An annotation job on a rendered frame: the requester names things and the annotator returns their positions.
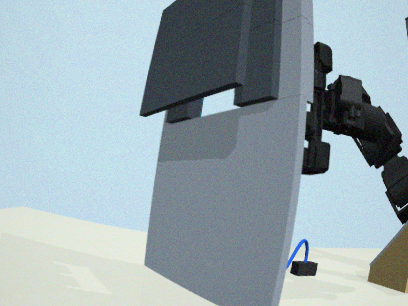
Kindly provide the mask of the blue network cable plug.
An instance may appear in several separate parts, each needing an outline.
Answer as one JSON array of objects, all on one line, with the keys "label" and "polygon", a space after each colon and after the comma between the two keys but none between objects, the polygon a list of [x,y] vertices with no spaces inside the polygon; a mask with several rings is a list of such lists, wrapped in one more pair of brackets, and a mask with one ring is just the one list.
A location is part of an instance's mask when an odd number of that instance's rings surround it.
[{"label": "blue network cable plug", "polygon": [[[298,252],[298,250],[299,250],[299,248],[301,247],[301,245],[304,244],[304,243],[305,243],[305,247],[306,247],[306,250],[305,250],[305,260],[304,260],[304,262],[307,263],[308,252],[309,252],[309,246],[308,246],[309,243],[308,243],[308,241],[307,241],[306,239],[302,239],[302,240],[300,241],[300,243],[298,244],[298,246],[295,248],[293,254],[292,254],[291,257],[290,257],[290,259],[288,260],[288,266],[287,266],[287,268],[289,267],[290,263],[292,262],[293,258],[295,257],[295,255],[296,255],[296,253]],[[287,268],[286,268],[286,269],[287,269]]]}]

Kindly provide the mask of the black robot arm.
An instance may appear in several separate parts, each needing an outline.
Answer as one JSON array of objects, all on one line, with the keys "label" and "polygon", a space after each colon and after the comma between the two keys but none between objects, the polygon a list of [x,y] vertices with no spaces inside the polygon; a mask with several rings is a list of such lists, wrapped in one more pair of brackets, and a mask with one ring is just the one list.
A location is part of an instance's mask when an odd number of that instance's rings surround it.
[{"label": "black robot arm", "polygon": [[325,125],[357,134],[352,138],[368,165],[376,169],[384,166],[381,177],[385,193],[403,225],[408,220],[408,205],[402,208],[408,204],[408,159],[397,155],[402,151],[402,133],[388,112],[371,104],[361,80],[341,74],[338,77],[327,86],[334,91],[334,106],[333,116],[329,115]]}]

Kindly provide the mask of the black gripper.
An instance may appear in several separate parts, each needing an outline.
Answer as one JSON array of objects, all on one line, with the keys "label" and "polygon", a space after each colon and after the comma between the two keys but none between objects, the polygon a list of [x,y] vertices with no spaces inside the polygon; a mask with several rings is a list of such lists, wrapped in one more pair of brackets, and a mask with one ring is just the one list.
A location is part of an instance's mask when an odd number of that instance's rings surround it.
[{"label": "black gripper", "polygon": [[326,89],[326,75],[333,71],[332,50],[319,41],[314,44],[314,91],[313,103],[306,114],[305,140],[301,175],[321,174],[329,170],[330,143],[322,142],[322,129],[336,135],[354,136],[357,134],[342,132],[339,128],[325,125],[329,115],[333,116],[334,91]]}]

